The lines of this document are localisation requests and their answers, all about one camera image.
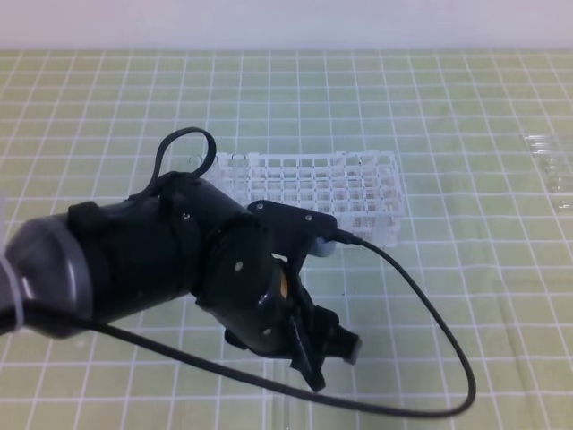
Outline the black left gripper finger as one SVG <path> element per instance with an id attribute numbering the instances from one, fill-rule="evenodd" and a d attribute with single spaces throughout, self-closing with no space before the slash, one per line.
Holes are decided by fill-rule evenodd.
<path id="1" fill-rule="evenodd" d="M 361 339 L 340 324 L 336 313 L 316 305 L 312 318 L 312 344 L 322 357 L 337 357 L 347 363 L 355 363 Z"/>
<path id="2" fill-rule="evenodd" d="M 314 350 L 312 339 L 299 313 L 288 321 L 288 338 L 292 347 L 291 366 L 297 370 L 312 390 L 326 386 L 321 367 L 324 359 Z"/>

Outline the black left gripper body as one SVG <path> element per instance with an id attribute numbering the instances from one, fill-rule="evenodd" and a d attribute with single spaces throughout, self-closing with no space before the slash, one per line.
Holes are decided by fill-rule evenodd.
<path id="1" fill-rule="evenodd" d="M 196 304 L 228 343 L 262 357 L 313 356 L 313 302 L 299 272 L 313 247 L 300 228 L 225 223 L 207 235 Z"/>

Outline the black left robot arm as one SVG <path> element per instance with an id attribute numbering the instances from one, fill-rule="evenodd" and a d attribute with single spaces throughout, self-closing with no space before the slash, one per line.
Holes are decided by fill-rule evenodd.
<path id="1" fill-rule="evenodd" d="M 361 341 L 313 303 L 300 270 L 334 246 L 334 217 L 278 202 L 242 205 L 203 179 L 175 177 L 151 195 L 83 202 L 21 226 L 1 257 L 1 330 L 64 339 L 61 312 L 112 323 L 191 295 L 230 345 L 286 359 L 314 391 L 321 368 L 354 363 Z"/>

